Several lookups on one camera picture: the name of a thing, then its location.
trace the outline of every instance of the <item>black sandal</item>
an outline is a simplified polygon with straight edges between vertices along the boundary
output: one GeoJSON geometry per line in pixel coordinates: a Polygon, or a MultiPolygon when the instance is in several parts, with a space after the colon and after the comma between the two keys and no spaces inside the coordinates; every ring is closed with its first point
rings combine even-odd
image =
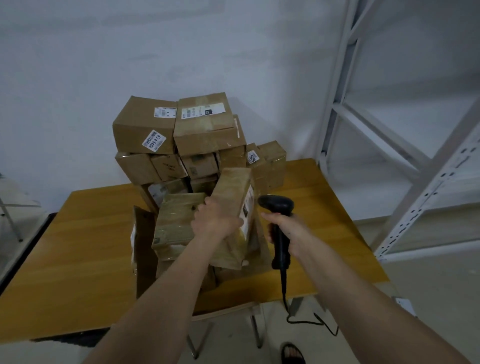
{"type": "Polygon", "coordinates": [[[293,345],[291,342],[286,342],[282,345],[282,352],[281,352],[282,364],[305,364],[305,359],[303,358],[303,354],[301,351],[293,345]],[[289,356],[288,358],[285,356],[285,348],[293,348],[298,351],[301,355],[301,358],[296,356],[289,356]]]}

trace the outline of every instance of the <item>wooden tabletop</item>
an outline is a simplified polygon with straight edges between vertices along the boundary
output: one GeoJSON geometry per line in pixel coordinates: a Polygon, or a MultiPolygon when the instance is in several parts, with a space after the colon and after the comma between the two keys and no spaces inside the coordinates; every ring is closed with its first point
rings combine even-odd
{"type": "MultiPolygon", "coordinates": [[[[313,159],[287,163],[273,191],[372,283],[388,281],[313,159]]],[[[0,342],[110,327],[134,302],[132,206],[146,205],[130,184],[73,192],[0,296],[0,342]]],[[[316,293],[295,259],[289,297],[316,293]]],[[[278,271],[223,283],[199,296],[195,310],[281,299],[278,271]]]]}

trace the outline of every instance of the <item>right hand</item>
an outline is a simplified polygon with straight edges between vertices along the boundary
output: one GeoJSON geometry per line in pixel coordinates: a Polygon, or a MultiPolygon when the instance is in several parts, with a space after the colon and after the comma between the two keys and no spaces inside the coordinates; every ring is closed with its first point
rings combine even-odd
{"type": "MultiPolygon", "coordinates": [[[[261,215],[265,220],[278,225],[283,233],[290,239],[288,251],[295,257],[298,257],[304,244],[309,242],[313,237],[310,229],[298,215],[293,214],[291,217],[288,217],[279,213],[267,214],[264,212],[262,212],[261,215]]],[[[271,243],[273,242],[270,235],[272,224],[269,226],[269,235],[267,237],[267,240],[271,243]]]]}

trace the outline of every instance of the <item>black barcode scanner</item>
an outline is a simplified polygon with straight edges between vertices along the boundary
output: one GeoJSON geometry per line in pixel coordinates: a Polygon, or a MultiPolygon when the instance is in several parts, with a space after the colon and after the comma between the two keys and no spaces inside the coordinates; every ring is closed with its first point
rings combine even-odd
{"type": "MultiPolygon", "coordinates": [[[[260,196],[258,198],[258,204],[271,212],[279,212],[285,216],[290,216],[294,207],[293,201],[288,197],[278,196],[276,194],[264,194],[260,196]]],[[[273,224],[272,226],[271,237],[275,247],[275,257],[272,260],[272,269],[280,270],[283,304],[288,311],[285,295],[287,293],[287,269],[290,266],[290,253],[288,252],[290,239],[286,237],[276,224],[273,224]]]]}

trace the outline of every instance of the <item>person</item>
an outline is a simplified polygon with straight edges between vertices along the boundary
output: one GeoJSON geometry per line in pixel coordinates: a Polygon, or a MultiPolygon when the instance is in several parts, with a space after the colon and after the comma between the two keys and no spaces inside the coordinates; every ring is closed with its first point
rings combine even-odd
{"type": "MultiPolygon", "coordinates": [[[[207,197],[192,221],[195,237],[172,266],[138,299],[85,359],[96,363],[178,361],[208,262],[220,242],[242,225],[207,197]]],[[[433,330],[359,277],[296,217],[265,214],[290,238],[290,254],[320,292],[361,363],[468,363],[433,330]]],[[[288,343],[284,363],[305,363],[288,343]]]]}

